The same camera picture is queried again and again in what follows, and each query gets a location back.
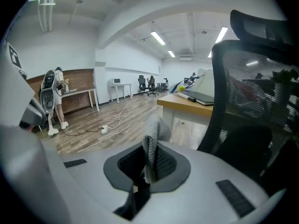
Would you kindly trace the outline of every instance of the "white pipe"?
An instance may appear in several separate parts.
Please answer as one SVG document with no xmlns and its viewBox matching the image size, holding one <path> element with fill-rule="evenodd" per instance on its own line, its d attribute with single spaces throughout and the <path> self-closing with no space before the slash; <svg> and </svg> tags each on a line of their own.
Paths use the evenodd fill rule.
<svg viewBox="0 0 299 224">
<path fill-rule="evenodd" d="M 43 33 L 45 33 L 47 31 L 47 27 L 46 27 L 46 11 L 45 11 L 46 7 L 44 7 L 44 9 L 43 9 L 43 23 L 44 23 L 44 26 L 45 26 L 45 27 L 43 27 L 42 20 L 41 20 L 41 13 L 40 13 L 40 10 L 39 10 L 39 5 L 40 5 L 40 1 L 41 0 L 28 0 L 28 2 L 31 2 L 31 1 L 38 1 L 37 15 L 38 15 L 38 19 L 39 19 L 42 31 L 43 31 Z"/>
<path fill-rule="evenodd" d="M 41 12 L 39 10 L 39 4 L 37 4 L 37 16 L 38 16 L 39 24 L 41 25 L 41 29 L 43 33 L 45 33 L 45 30 L 43 29 L 42 19 L 41 19 Z"/>
<path fill-rule="evenodd" d="M 74 15 L 75 15 L 76 11 L 77 11 L 78 5 L 79 5 L 79 3 L 76 4 L 75 10 L 74 10 L 74 12 L 73 12 L 73 14 L 72 14 L 72 16 L 71 16 L 71 19 L 70 19 L 70 25 L 71 25 L 71 23 L 72 23 L 72 21 L 73 21 L 73 18 L 74 18 Z"/>
<path fill-rule="evenodd" d="M 193 14 L 193 28 L 194 28 L 194 47 L 195 47 L 195 52 L 197 53 L 197 45 L 196 45 L 196 21 L 195 21 L 195 13 L 192 12 Z"/>
<path fill-rule="evenodd" d="M 47 13 L 47 6 L 43 6 L 43 25 L 45 28 L 45 32 L 47 32 L 47 18 L 46 18 L 46 13 Z"/>
<path fill-rule="evenodd" d="M 74 17 L 74 15 L 75 15 L 75 13 L 76 13 L 76 10 L 77 10 L 77 8 L 78 8 L 78 3 L 76 4 L 76 7 L 75 7 L 75 10 L 74 10 L 74 12 L 73 12 L 73 15 L 71 16 L 71 19 L 70 19 L 70 25 L 71 25 L 71 22 L 73 21 L 73 17 Z"/>
<path fill-rule="evenodd" d="M 54 4 L 54 0 L 49 0 L 49 3 Z M 50 5 L 49 8 L 49 31 L 52 31 L 52 13 L 53 13 L 53 5 Z"/>
</svg>

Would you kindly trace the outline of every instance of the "desk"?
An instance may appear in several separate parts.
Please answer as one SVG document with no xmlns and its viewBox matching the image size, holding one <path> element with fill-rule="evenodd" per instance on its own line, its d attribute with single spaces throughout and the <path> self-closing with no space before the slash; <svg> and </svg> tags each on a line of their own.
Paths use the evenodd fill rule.
<svg viewBox="0 0 299 224">
<path fill-rule="evenodd" d="M 158 91 L 160 92 L 160 83 L 156 83 L 156 84 L 157 84 L 156 88 L 157 88 Z"/>
<path fill-rule="evenodd" d="M 62 95 L 62 98 L 63 98 L 63 97 L 70 96 L 70 95 L 76 95 L 76 94 L 80 94 L 80 93 L 88 92 L 89 100 L 90 100 L 90 105 L 91 105 L 91 107 L 93 107 L 92 97 L 91 97 L 91 93 L 90 93 L 91 91 L 93 91 L 94 100 L 95 100 L 95 105 L 97 106 L 97 110 L 98 110 L 98 112 L 100 112 L 100 110 L 99 110 L 98 98 L 97 98 L 97 92 L 96 92 L 96 88 L 95 88 L 95 87 L 91 87 L 91 88 L 82 88 L 82 89 L 77 89 L 77 90 L 75 90 L 75 91 L 71 91 L 71 92 L 68 92 L 68 93 L 64 93 L 64 94 Z"/>
<path fill-rule="evenodd" d="M 163 88 L 163 91 L 165 91 L 165 88 L 166 88 L 167 85 L 168 85 L 168 83 L 166 83 L 166 82 L 161 82 L 160 83 L 161 92 L 162 92 L 162 88 Z"/>
<path fill-rule="evenodd" d="M 110 84 L 110 88 L 112 87 L 115 87 L 115 91 L 116 91 L 116 100 L 117 100 L 117 103 L 119 104 L 120 101 L 118 100 L 118 90 L 117 90 L 117 87 L 119 86 L 123 86 L 123 95 L 125 96 L 125 85 L 129 85 L 130 86 L 130 96 L 131 96 L 131 99 L 133 99 L 133 96 L 132 96 L 132 92 L 131 92 L 131 84 Z M 109 89 L 109 93 L 110 93 L 110 99 L 111 101 L 113 101 L 112 99 L 112 95 L 111 95 L 111 89 Z"/>
<path fill-rule="evenodd" d="M 213 106 L 194 103 L 176 94 L 159 98 L 157 105 L 163 106 L 163 119 L 171 130 L 174 118 L 208 126 L 213 112 Z"/>
</svg>

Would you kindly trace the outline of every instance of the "fluorescent light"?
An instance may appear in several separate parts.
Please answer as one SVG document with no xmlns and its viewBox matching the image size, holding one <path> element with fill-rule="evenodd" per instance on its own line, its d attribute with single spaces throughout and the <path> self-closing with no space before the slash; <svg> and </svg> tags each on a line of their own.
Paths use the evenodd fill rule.
<svg viewBox="0 0 299 224">
<path fill-rule="evenodd" d="M 158 42 L 161 43 L 161 45 L 165 45 L 165 42 L 162 40 L 161 37 L 157 34 L 157 32 L 151 32 L 151 35 L 158 40 Z"/>
<path fill-rule="evenodd" d="M 168 53 L 172 56 L 172 57 L 176 57 L 173 52 L 171 50 L 168 51 Z"/>
<path fill-rule="evenodd" d="M 255 65 L 255 64 L 258 64 L 258 61 L 250 62 L 250 63 L 248 63 L 246 65 Z"/>
<path fill-rule="evenodd" d="M 224 35 L 226 34 L 227 31 L 228 31 L 228 28 L 222 27 L 215 43 L 221 42 L 221 40 L 223 39 L 223 37 L 224 37 Z M 211 57 L 212 57 L 212 51 L 210 52 L 208 58 L 211 58 Z"/>
</svg>

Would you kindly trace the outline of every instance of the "wooden wall panel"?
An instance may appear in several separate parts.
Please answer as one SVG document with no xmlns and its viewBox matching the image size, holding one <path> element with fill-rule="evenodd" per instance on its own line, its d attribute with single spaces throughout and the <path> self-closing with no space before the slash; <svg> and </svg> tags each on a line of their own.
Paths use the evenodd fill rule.
<svg viewBox="0 0 299 224">
<path fill-rule="evenodd" d="M 69 90 L 90 89 L 94 87 L 93 69 L 66 70 L 63 71 L 63 74 L 64 74 L 64 79 L 70 79 Z M 27 83 L 35 92 L 34 97 L 38 100 L 39 100 L 38 91 L 42 84 L 43 77 L 44 75 L 27 80 Z M 91 95 L 92 95 L 93 104 L 95 104 L 93 91 L 91 92 Z M 77 109 L 81 109 L 87 106 L 90 106 L 88 92 L 67 96 L 62 99 L 62 108 L 64 113 L 73 112 Z"/>
</svg>

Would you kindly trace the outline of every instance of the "white table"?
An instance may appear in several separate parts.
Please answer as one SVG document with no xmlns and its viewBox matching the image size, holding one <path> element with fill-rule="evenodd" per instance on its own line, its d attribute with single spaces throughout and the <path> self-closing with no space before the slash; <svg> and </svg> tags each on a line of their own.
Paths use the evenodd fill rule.
<svg viewBox="0 0 299 224">
<path fill-rule="evenodd" d="M 109 85 L 110 86 L 109 93 L 110 93 L 110 99 L 111 99 L 111 101 L 113 101 L 112 95 L 111 95 L 111 88 L 115 87 L 116 100 L 117 100 L 117 103 L 119 104 L 120 101 L 118 99 L 118 89 L 117 89 L 117 87 L 123 86 L 123 95 L 125 96 L 125 85 L 129 85 L 130 86 L 130 96 L 131 96 L 131 99 L 133 99 L 132 92 L 131 92 L 131 84 L 110 84 Z"/>
</svg>

